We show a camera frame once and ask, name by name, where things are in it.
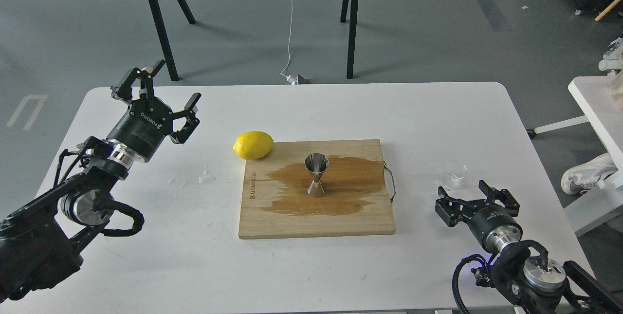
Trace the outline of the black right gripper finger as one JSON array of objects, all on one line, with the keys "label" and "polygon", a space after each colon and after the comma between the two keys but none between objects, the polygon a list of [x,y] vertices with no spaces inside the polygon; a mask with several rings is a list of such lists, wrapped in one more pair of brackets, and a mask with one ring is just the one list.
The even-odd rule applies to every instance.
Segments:
[{"label": "black right gripper finger", "polygon": [[518,216],[520,205],[509,190],[490,187],[484,180],[479,181],[478,188],[486,196],[485,206],[500,206],[495,203],[500,201],[511,217]]},{"label": "black right gripper finger", "polygon": [[438,196],[435,211],[448,227],[455,227],[459,222],[470,220],[470,216],[461,209],[463,207],[469,209],[467,201],[450,197],[442,186],[438,187]]}]

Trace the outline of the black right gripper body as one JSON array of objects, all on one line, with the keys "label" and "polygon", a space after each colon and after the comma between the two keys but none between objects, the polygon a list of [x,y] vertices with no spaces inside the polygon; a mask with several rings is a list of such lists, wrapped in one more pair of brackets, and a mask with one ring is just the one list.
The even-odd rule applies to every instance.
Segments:
[{"label": "black right gripper body", "polygon": [[517,209],[475,200],[464,206],[461,214],[483,250],[490,254],[500,253],[507,245],[521,241],[523,230],[514,220]]}]

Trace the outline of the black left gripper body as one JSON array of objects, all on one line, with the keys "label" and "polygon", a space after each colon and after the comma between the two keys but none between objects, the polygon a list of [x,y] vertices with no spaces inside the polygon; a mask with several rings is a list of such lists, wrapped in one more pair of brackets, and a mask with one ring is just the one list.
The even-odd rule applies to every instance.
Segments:
[{"label": "black left gripper body", "polygon": [[127,146],[147,163],[164,138],[173,132],[172,112],[158,97],[140,97],[131,102],[106,140]]}]

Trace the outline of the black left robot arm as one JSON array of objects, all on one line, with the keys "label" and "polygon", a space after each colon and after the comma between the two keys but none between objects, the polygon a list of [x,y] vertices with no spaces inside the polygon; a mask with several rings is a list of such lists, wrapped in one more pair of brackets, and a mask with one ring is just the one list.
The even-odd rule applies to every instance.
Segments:
[{"label": "black left robot arm", "polygon": [[84,170],[74,176],[56,173],[53,188],[9,214],[1,223],[0,294],[2,300],[20,300],[30,291],[53,288],[77,272],[80,253],[98,235],[129,237],[142,230],[142,213],[111,196],[113,186],[125,180],[135,162],[147,163],[165,137],[183,144],[198,127],[194,93],[184,109],[174,112],[154,95],[153,77],[165,65],[134,68],[111,96],[127,104],[127,112],[103,140],[89,137],[72,166]]}]

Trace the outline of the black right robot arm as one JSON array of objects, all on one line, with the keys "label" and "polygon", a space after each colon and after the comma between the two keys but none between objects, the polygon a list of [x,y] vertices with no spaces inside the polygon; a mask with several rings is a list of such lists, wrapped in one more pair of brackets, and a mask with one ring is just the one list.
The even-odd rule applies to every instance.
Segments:
[{"label": "black right robot arm", "polygon": [[470,231],[485,252],[461,259],[456,266],[451,288],[461,313],[469,310],[461,299],[458,280],[462,268],[478,261],[472,268],[476,285],[495,288],[512,305],[528,314],[553,314],[562,298],[575,314],[620,314],[622,303],[594,277],[574,261],[559,264],[548,250],[534,240],[522,240],[523,230],[515,221],[520,205],[505,188],[492,188],[484,180],[478,186],[484,199],[465,201],[450,197],[442,186],[435,210],[449,227],[459,222]]}]

